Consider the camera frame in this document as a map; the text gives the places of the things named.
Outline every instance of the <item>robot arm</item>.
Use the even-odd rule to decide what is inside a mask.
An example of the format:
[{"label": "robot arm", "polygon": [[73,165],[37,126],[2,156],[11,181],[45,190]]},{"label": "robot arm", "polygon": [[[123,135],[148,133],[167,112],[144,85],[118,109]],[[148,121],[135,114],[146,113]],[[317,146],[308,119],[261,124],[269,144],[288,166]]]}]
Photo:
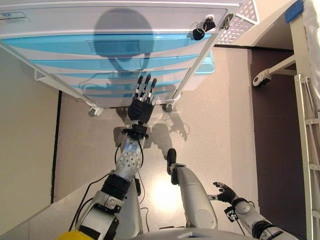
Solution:
[{"label": "robot arm", "polygon": [[132,128],[123,130],[126,134],[121,144],[121,156],[116,161],[116,168],[105,180],[103,187],[98,191],[86,211],[82,214],[75,228],[95,240],[112,240],[116,235],[119,220],[115,216],[124,205],[124,197],[128,192],[132,180],[143,164],[140,158],[144,139],[148,138],[147,127],[144,126],[152,114],[155,99],[152,91],[157,80],[148,83],[151,76],[146,77],[142,87],[143,77],[140,76],[137,88],[128,109],[128,116],[134,123]]},{"label": "robot arm", "polygon": [[273,225],[259,214],[251,203],[242,197],[238,197],[227,185],[221,182],[214,182],[213,184],[219,188],[221,193],[211,195],[211,200],[230,203],[240,222],[253,238],[260,240],[298,240],[293,235]]}]

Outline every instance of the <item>metal bracket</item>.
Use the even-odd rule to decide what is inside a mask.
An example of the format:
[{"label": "metal bracket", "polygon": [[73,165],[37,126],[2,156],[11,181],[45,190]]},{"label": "metal bracket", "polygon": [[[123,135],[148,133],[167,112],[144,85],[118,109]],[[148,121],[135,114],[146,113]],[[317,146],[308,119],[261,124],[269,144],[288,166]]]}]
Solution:
[{"label": "metal bracket", "polygon": [[116,206],[118,206],[117,210],[120,210],[120,208],[124,205],[124,201],[115,198],[114,196],[111,196],[109,194],[106,194],[103,191],[96,192],[92,200],[92,203],[100,204],[110,210],[114,210]]},{"label": "metal bracket", "polygon": [[220,29],[228,30],[230,28],[230,21],[234,17],[234,14],[230,12],[227,16],[225,16]]}]

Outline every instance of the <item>label sticker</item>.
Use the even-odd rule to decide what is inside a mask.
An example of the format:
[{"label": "label sticker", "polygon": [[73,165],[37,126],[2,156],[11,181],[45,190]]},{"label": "label sticker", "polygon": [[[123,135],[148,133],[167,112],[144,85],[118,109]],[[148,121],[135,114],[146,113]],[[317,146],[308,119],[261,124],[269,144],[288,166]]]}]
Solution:
[{"label": "label sticker", "polygon": [[29,23],[30,20],[22,11],[0,13],[0,23]]}]

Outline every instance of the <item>white wall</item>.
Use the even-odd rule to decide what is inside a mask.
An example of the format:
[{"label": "white wall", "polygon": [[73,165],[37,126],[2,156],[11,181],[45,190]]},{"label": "white wall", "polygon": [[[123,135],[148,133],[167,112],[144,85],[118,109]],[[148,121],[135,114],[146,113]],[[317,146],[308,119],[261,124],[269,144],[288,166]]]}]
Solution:
[{"label": "white wall", "polygon": [[0,48],[0,236],[51,201],[58,91]]},{"label": "white wall", "polygon": [[[260,24],[253,26],[248,32],[234,42],[234,45],[255,46],[264,34],[273,27],[277,19],[295,2],[296,0],[255,0]],[[284,35],[279,39],[279,46],[284,43],[285,38],[291,38],[291,35]]]}]

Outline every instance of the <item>blue drawer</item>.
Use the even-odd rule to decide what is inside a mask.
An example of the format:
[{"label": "blue drawer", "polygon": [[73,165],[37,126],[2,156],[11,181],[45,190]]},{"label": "blue drawer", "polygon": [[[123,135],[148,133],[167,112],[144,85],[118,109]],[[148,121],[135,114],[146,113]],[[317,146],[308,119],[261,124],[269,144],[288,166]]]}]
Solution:
[{"label": "blue drawer", "polygon": [[118,72],[106,72],[106,73],[61,73],[59,75],[66,77],[75,77],[83,79],[109,79],[109,80],[128,80],[128,79],[138,79],[139,76],[147,76],[150,74],[152,77],[158,77],[167,74],[173,74],[180,71],[186,70],[183,69],[172,69],[172,70],[159,70],[159,71],[118,71]]},{"label": "blue drawer", "polygon": [[[158,92],[160,89],[174,87],[179,85],[182,80],[176,81],[164,81],[164,82],[157,82],[154,88],[155,92]],[[94,84],[78,84],[78,85],[69,85],[75,89],[81,89],[82,91],[134,91],[137,87],[137,84],[105,84],[105,85],[94,85]]]},{"label": "blue drawer", "polygon": [[[165,93],[171,93],[172,91],[170,90],[165,90],[165,91],[157,91],[154,92],[153,95],[161,95]],[[97,97],[97,98],[133,98],[134,94],[133,93],[110,93],[110,94],[86,94],[85,96],[87,97]]]},{"label": "blue drawer", "polygon": [[152,69],[183,63],[195,59],[198,54],[187,56],[122,58],[122,59],[80,59],[80,60],[30,60],[31,63],[47,67],[93,71],[134,71]]},{"label": "blue drawer", "polygon": [[34,36],[3,39],[3,43],[22,49],[79,55],[121,56],[174,50],[200,41],[188,34],[85,34]]}]

